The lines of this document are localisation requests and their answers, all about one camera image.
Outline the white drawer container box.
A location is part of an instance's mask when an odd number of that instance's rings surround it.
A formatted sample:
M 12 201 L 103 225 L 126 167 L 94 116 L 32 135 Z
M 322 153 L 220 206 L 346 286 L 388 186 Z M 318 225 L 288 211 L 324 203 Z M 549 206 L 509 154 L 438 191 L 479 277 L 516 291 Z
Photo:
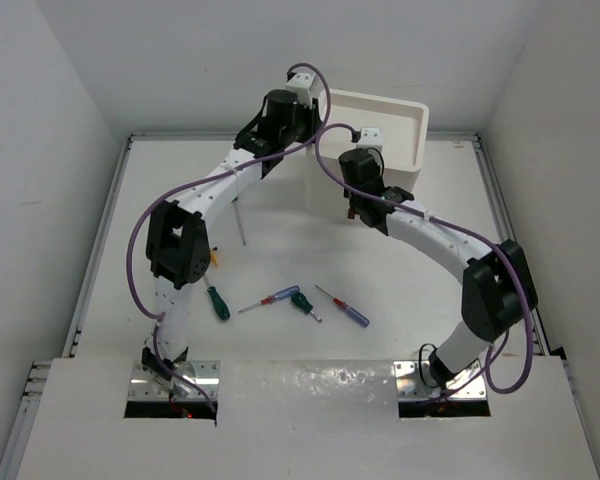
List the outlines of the white drawer container box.
M 341 178 L 339 156 L 368 149 L 384 169 L 384 184 L 411 192 L 424 161 L 428 122 L 429 108 L 422 103 L 333 89 L 329 123 L 351 126 L 361 138 L 352 142 L 347 129 L 326 132 L 320 141 L 323 163 Z M 343 187 L 324 173 L 313 147 L 306 150 L 305 207 L 313 215 L 335 220 L 346 219 L 349 208 Z

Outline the blue red screwdriver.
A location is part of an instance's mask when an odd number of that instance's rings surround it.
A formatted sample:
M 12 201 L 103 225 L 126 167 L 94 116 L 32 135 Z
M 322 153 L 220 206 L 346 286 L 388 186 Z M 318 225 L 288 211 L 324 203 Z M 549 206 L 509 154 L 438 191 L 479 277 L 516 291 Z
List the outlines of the blue red screwdriver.
M 300 287 L 298 285 L 292 285 L 290 287 L 286 287 L 282 290 L 279 290 L 271 295 L 268 295 L 267 297 L 265 297 L 262 300 L 257 301 L 256 303 L 249 305 L 247 307 L 244 307 L 242 309 L 240 309 L 238 311 L 239 314 L 242 313 L 246 313 L 250 310 L 253 310 L 255 308 L 264 306 L 264 305 L 268 305 L 268 304 L 272 304 L 275 303 L 279 300 L 285 299 L 285 298 L 289 298 L 291 297 L 293 294 L 295 293 L 299 293 L 300 292 Z
M 340 298 L 338 298 L 336 296 L 331 295 L 324 288 L 320 287 L 317 284 L 315 284 L 315 288 L 322 294 L 326 295 L 332 301 L 332 303 L 334 305 L 336 305 L 344 314 L 346 314 L 351 320 L 353 320 L 359 326 L 361 326 L 362 328 L 367 328 L 370 325 L 370 320 L 365 315 L 360 313 L 355 308 L 351 307 L 345 301 L 341 300 Z

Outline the short green stubby screwdriver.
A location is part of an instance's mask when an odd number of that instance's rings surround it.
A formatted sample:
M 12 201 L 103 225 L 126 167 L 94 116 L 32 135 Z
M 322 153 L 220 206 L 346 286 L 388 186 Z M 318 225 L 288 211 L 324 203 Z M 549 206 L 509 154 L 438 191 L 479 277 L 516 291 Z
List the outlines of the short green stubby screwdriver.
M 307 297 L 302 292 L 298 291 L 293 293 L 291 295 L 291 302 L 297 309 L 299 309 L 305 315 L 309 315 L 318 323 L 322 322 L 322 318 L 317 315 L 317 313 L 314 310 L 314 306 L 309 302 Z

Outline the long green handled screwdriver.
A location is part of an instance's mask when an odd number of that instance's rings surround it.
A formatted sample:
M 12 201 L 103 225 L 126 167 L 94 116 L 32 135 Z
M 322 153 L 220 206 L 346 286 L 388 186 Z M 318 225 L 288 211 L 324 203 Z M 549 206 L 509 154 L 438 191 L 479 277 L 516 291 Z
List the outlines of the long green handled screwdriver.
M 222 298 L 217 288 L 211 283 L 207 275 L 203 276 L 203 280 L 205 282 L 206 291 L 216 316 L 222 322 L 229 320 L 231 313 L 227 303 Z

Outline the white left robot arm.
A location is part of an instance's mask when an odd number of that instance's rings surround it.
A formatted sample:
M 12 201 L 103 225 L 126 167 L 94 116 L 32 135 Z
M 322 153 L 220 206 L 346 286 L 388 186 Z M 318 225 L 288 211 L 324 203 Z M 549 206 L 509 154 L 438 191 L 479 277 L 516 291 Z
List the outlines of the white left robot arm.
M 176 364 L 186 359 L 193 287 L 211 263 L 211 225 L 247 187 L 281 162 L 290 145 L 306 144 L 322 126 L 323 113 L 317 93 L 270 91 L 204 181 L 171 194 L 152 210 L 145 252 L 154 277 L 154 309 L 161 318 L 156 322 L 158 334 L 143 349 L 142 363 L 154 375 L 170 382 Z

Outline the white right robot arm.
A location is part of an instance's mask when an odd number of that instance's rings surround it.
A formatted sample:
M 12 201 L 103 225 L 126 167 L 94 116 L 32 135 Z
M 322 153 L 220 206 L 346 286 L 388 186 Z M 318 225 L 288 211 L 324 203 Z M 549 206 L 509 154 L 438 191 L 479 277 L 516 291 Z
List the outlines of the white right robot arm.
M 380 154 L 373 148 L 348 150 L 338 163 L 352 214 L 414 247 L 461 285 L 461 321 L 429 356 L 435 386 L 444 388 L 519 321 L 533 324 L 538 296 L 519 244 L 486 243 L 466 229 L 427 216 L 413 194 L 384 184 Z

